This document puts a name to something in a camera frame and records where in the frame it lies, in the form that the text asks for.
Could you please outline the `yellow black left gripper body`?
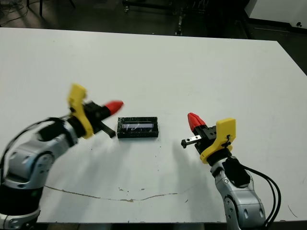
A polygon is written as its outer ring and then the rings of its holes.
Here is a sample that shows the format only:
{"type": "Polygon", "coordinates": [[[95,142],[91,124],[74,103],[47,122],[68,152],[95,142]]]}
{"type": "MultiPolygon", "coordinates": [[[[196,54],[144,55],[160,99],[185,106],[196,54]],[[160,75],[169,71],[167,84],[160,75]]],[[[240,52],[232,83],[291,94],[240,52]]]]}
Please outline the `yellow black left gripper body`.
{"type": "Polygon", "coordinates": [[[83,86],[74,83],[68,96],[71,111],[69,121],[73,122],[77,137],[88,139],[100,131],[107,133],[110,138],[115,137],[116,132],[102,122],[111,116],[109,108],[94,102],[84,103],[86,94],[87,90],[83,86]]]}

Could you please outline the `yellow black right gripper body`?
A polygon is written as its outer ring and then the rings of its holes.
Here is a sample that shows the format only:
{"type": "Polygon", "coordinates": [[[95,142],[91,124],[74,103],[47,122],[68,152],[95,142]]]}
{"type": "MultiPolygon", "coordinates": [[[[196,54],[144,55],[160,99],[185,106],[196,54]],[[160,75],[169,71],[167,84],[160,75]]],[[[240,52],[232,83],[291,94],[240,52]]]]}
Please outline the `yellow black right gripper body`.
{"type": "Polygon", "coordinates": [[[216,125],[199,126],[194,136],[183,139],[181,146],[186,148],[193,144],[204,164],[215,164],[217,161],[231,156],[232,142],[236,138],[236,120],[226,118],[216,125]]]}

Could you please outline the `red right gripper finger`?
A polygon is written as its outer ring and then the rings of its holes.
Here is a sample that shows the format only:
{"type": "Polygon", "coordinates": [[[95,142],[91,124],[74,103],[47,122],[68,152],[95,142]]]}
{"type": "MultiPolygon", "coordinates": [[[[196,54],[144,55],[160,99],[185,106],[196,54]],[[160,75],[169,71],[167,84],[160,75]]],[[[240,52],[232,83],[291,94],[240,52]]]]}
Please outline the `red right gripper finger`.
{"type": "Polygon", "coordinates": [[[206,123],[198,115],[194,113],[190,113],[189,114],[189,126],[190,127],[206,126],[206,123]]]}
{"type": "Polygon", "coordinates": [[[196,133],[196,128],[201,126],[201,118],[194,113],[188,113],[188,123],[192,133],[196,133]]]}

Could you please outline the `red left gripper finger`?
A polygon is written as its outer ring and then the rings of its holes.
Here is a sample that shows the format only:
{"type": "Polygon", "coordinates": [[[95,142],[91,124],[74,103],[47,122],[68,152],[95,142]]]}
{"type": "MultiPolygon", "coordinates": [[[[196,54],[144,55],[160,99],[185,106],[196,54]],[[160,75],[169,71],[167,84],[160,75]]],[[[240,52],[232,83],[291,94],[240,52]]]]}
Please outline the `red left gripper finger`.
{"type": "Polygon", "coordinates": [[[124,103],[108,103],[107,107],[110,111],[110,114],[113,115],[115,114],[118,110],[122,108],[124,103]]]}
{"type": "Polygon", "coordinates": [[[109,111],[118,111],[122,108],[124,103],[120,100],[110,101],[105,104],[105,107],[108,108],[109,111]]]}

